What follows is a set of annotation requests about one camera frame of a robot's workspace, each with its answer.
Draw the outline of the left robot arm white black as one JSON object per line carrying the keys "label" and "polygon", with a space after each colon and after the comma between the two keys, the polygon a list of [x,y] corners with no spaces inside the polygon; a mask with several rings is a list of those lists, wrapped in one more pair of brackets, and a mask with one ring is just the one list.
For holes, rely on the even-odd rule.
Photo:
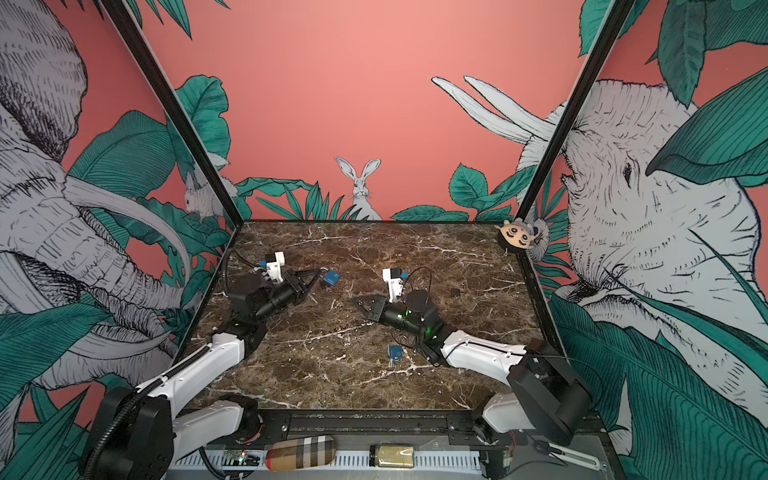
{"label": "left robot arm white black", "polygon": [[102,400],[78,467],[83,479],[162,479],[177,460],[236,432],[247,442],[262,428],[257,404],[232,397],[184,414],[187,404],[216,378],[248,358],[266,336],[274,315],[303,303],[337,272],[320,267],[293,271],[283,253],[252,265],[237,285],[223,282],[231,313],[210,340],[180,363]]}

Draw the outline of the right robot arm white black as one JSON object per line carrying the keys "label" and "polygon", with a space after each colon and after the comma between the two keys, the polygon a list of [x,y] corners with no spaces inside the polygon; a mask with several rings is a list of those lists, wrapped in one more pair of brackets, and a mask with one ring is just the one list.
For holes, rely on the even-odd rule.
{"label": "right robot arm white black", "polygon": [[368,321],[412,335],[412,348],[430,364],[473,371],[511,389],[493,395],[480,409],[476,430],[485,443],[490,433],[530,430],[567,446],[589,410],[591,387],[542,339],[511,345],[471,335],[444,322],[426,290],[397,302],[380,294],[351,302]]}

